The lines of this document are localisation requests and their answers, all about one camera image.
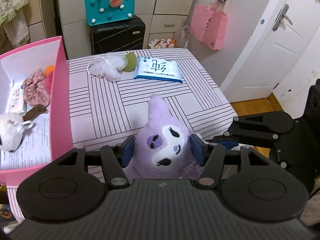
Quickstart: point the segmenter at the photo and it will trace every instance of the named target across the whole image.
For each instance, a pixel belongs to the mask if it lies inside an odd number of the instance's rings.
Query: wet wipes package
[[[182,83],[180,69],[176,61],[141,56],[137,58],[137,61],[133,79],[148,78]]]

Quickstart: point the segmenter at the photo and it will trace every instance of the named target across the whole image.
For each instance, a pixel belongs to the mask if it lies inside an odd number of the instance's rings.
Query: drawer handle
[[[164,24],[164,27],[174,27],[176,24],[174,23],[174,24]]]

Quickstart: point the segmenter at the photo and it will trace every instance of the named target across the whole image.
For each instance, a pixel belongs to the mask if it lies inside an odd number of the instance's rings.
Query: purple plush toy
[[[150,98],[148,118],[136,136],[133,157],[124,168],[128,179],[199,178],[202,168],[191,154],[188,128],[171,116],[165,101],[156,94]]]

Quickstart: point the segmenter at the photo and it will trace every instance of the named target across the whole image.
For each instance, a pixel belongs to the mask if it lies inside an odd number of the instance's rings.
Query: door handle
[[[176,24],[174,23],[174,24],[164,24],[164,27],[174,27]]]
[[[289,16],[285,14],[283,17],[286,18],[291,25],[293,25],[292,20],[289,18]]]
[[[281,24],[284,24],[283,19],[287,19],[291,25],[293,25],[292,20],[286,15],[289,10],[289,4],[286,4],[282,11],[279,13],[275,25],[273,26],[273,31],[277,31]]]

